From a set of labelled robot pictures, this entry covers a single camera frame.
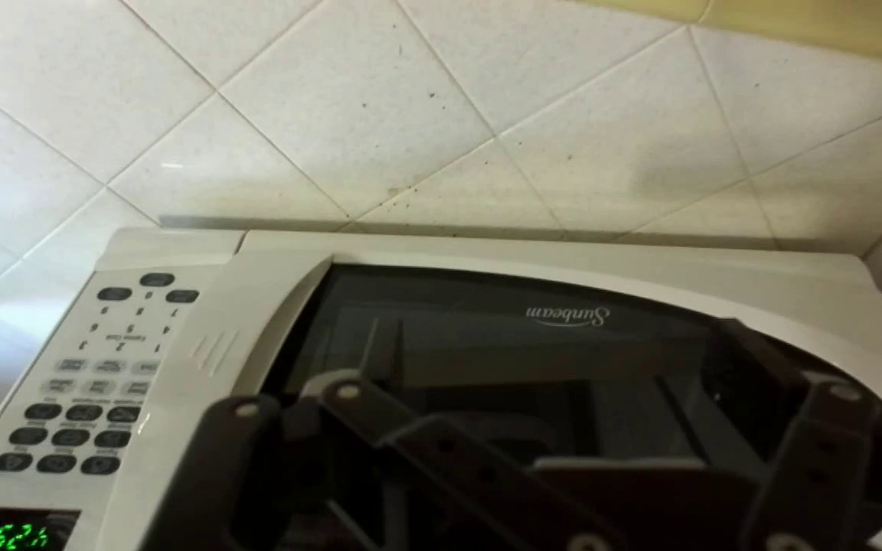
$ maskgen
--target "green display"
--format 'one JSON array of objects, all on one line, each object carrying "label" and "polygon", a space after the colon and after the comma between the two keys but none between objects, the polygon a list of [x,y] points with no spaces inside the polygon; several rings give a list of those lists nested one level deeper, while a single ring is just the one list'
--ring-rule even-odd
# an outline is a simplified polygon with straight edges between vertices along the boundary
[{"label": "green display", "polygon": [[49,530],[37,523],[4,523],[0,551],[49,549]]},{"label": "green display", "polygon": [[0,551],[63,551],[78,510],[0,509]]}]

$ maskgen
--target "keypad button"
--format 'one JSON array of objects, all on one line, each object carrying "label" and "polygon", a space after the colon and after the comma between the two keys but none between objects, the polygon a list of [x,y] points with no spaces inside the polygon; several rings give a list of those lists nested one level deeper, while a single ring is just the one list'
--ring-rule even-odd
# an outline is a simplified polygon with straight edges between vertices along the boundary
[{"label": "keypad button", "polygon": [[94,404],[77,404],[66,410],[66,418],[98,418],[103,410]]},{"label": "keypad button", "polygon": [[122,366],[126,366],[122,360],[98,360],[94,363],[98,373],[122,373]]},{"label": "keypad button", "polygon": [[159,372],[159,360],[137,360],[134,363],[134,373],[141,373],[141,378],[149,378],[149,373],[156,373]]},{"label": "keypad button", "polygon": [[83,386],[83,393],[88,393],[88,394],[109,394],[109,393],[114,393],[114,384],[109,384],[109,381],[88,381],[88,384]]},{"label": "keypad button", "polygon": [[61,410],[61,404],[32,404],[23,406],[23,418],[54,418]]},{"label": "keypad button", "polygon": [[51,443],[54,443],[54,447],[78,447],[78,443],[85,443],[88,437],[93,437],[93,436],[83,431],[83,429],[61,429],[61,431],[51,436]]},{"label": "keypad button", "polygon": [[134,422],[137,413],[141,413],[141,406],[109,406],[109,410],[106,410],[106,418],[109,418],[109,422]]},{"label": "keypad button", "polygon": [[72,381],[47,381],[42,384],[42,393],[49,393],[49,394],[63,394],[70,389],[72,389]]},{"label": "keypad button", "polygon": [[34,425],[23,425],[23,429],[16,429],[11,436],[10,436],[10,440],[16,443],[16,447],[34,447],[34,443],[41,443],[41,440],[47,440],[47,429],[34,429]]},{"label": "keypad button", "polygon": [[174,282],[172,272],[148,272],[148,275],[141,275],[145,288],[167,288],[172,282]]},{"label": "keypad button", "polygon": [[197,302],[197,298],[198,298],[197,288],[179,288],[164,295],[167,302]]},{"label": "keypad button", "polygon": [[0,456],[0,471],[23,471],[34,462],[32,453],[4,453]]},{"label": "keypad button", "polygon": [[94,447],[126,447],[131,440],[131,431],[100,431],[94,437]]},{"label": "keypad button", "polygon": [[118,302],[118,301],[130,301],[131,298],[131,288],[100,288],[98,292],[98,301],[114,301],[114,302]]},{"label": "keypad button", "polygon": [[148,384],[141,381],[126,384],[126,394],[148,394]]},{"label": "keypad button", "polygon": [[63,475],[77,464],[77,456],[41,456],[37,471]]},{"label": "keypad button", "polygon": [[118,462],[117,456],[88,456],[88,458],[78,464],[78,471],[100,478],[100,475],[117,471],[118,464],[122,464],[122,462]]},{"label": "keypad button", "polygon": [[83,366],[85,366],[85,359],[61,359],[54,363],[54,372],[61,372],[61,373],[78,373]]}]

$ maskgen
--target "white microwave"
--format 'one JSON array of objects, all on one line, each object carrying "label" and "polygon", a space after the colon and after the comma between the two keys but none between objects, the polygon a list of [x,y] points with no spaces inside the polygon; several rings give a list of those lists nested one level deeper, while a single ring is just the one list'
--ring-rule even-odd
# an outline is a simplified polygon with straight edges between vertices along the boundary
[{"label": "white microwave", "polygon": [[685,436],[656,386],[699,372],[710,318],[882,400],[882,295],[845,254],[122,230],[0,404],[0,544],[141,549],[205,406],[295,400],[354,366],[383,318],[404,326],[407,404],[516,462],[762,471],[771,440],[716,406]]}]

